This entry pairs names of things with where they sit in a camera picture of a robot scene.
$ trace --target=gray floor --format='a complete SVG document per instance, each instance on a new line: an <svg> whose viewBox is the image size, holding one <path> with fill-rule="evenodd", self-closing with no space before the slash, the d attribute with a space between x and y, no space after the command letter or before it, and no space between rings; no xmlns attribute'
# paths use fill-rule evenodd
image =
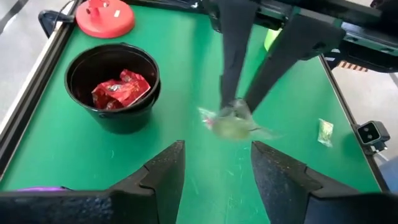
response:
<svg viewBox="0 0 398 224"><path fill-rule="evenodd" d="M354 1L363 5L371 2ZM0 2L0 18L15 2ZM47 40L37 22L38 13L43 9L57 11L65 3L66 0L29 1L0 35L0 119L6 114ZM389 149L378 155L376 161L390 184L394 185L390 180L398 180L395 177L398 161L394 161L398 156L398 139L394 137L398 136L398 116L395 115L398 111L397 85L388 74L372 71L364 73L336 68L333 73L357 122L379 120L390 132L392 139L387 143Z"/></svg>

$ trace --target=metal table frame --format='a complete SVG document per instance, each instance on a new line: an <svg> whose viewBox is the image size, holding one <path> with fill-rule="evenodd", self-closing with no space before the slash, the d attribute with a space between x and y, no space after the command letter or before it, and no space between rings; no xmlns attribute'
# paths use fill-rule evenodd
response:
<svg viewBox="0 0 398 224"><path fill-rule="evenodd" d="M76 0L69 12L69 15L74 15L78 5L83 0ZM32 70L27 76L27 80L23 84L13 104L9 108L6 117L0 124L0 180L5 174L9 163L23 138L26 127L29 124L31 117L34 114L36 106L39 104L41 96L45 91L47 83L53 74L54 68L57 66L58 60L72 34L76 22L72 24L62 24L58 31L54 32L47 41L42 53L39 55ZM358 124L356 123L346 100L328 67L326 60L321 55L320 61L325 69L327 77L336 93L336 96L343 108L345 115L354 129ZM369 146L361 146L364 151L369 151ZM384 180L380 169L378 168L373 156L366 155L364 157L378 182L382 191L388 191L389 188Z"/></svg>

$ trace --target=green object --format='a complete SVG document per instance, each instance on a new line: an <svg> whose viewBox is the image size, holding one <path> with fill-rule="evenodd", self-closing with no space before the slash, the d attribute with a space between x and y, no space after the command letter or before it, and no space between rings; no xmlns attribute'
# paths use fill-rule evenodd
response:
<svg viewBox="0 0 398 224"><path fill-rule="evenodd" d="M319 119L319 133L318 133L318 142L332 147L331 143L331 135L333 134L333 124L322 119Z"/></svg>
<svg viewBox="0 0 398 224"><path fill-rule="evenodd" d="M268 30L266 39L264 41L264 47L268 51L269 48L271 47L272 43L274 40L278 37L279 33L281 32L282 29L279 30Z"/></svg>
<svg viewBox="0 0 398 224"><path fill-rule="evenodd" d="M258 126L242 99L233 100L218 114L203 108L198 110L206 127L220 138L242 140L255 134L253 137L263 141L280 137L271 130Z"/></svg>
<svg viewBox="0 0 398 224"><path fill-rule="evenodd" d="M186 144L178 223L268 223L251 168L251 141L222 140L203 125L198 107L217 110L221 34L208 16L134 6L136 27L117 39L88 37L75 28L0 183L1 190L35 185L106 189L174 141ZM265 55L267 29L254 26L240 95ZM69 63L82 51L127 42L159 64L162 90L140 132L106 132L66 93ZM319 118L334 124L333 147L317 141ZM362 192L379 191L319 58L299 62L254 114L282 138L264 141L312 169Z"/></svg>

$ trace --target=small green packet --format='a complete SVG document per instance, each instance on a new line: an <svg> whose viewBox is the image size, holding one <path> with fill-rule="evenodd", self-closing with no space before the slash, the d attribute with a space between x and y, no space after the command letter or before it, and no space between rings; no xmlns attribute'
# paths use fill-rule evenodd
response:
<svg viewBox="0 0 398 224"><path fill-rule="evenodd" d="M332 147L331 135L333 134L333 124L319 119L318 142L327 147Z"/></svg>
<svg viewBox="0 0 398 224"><path fill-rule="evenodd" d="M217 136L225 139L246 139L254 136L260 139L275 139L279 136L261 127L253 120L246 102L234 100L219 113L198 108L205 126Z"/></svg>

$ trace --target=red snack package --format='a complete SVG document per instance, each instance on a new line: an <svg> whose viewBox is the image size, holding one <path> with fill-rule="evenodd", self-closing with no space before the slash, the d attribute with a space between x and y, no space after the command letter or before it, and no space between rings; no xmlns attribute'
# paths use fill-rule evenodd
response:
<svg viewBox="0 0 398 224"><path fill-rule="evenodd" d="M109 80L107 81L107 83L109 83L110 85L113 85L111 83L114 83L114 80ZM106 83L100 83L92 92L91 94L93 95L93 102L96 108L98 109L105 109L106 105L112 101L113 99L108 96L105 93L105 90L103 88L103 86L106 85Z"/></svg>
<svg viewBox="0 0 398 224"><path fill-rule="evenodd" d="M121 73L120 73L120 79L124 82L132 82L135 80L143 80L146 82L145 78L142 77L142 75L129 71L127 69L124 69Z"/></svg>
<svg viewBox="0 0 398 224"><path fill-rule="evenodd" d="M140 74L125 69L120 78L122 81L100 83L91 92L97 108L113 110L129 106L150 90L150 85Z"/></svg>
<svg viewBox="0 0 398 224"><path fill-rule="evenodd" d="M131 80L108 85L105 93L118 100L124 107L135 103L140 97L150 90L150 85L145 80Z"/></svg>

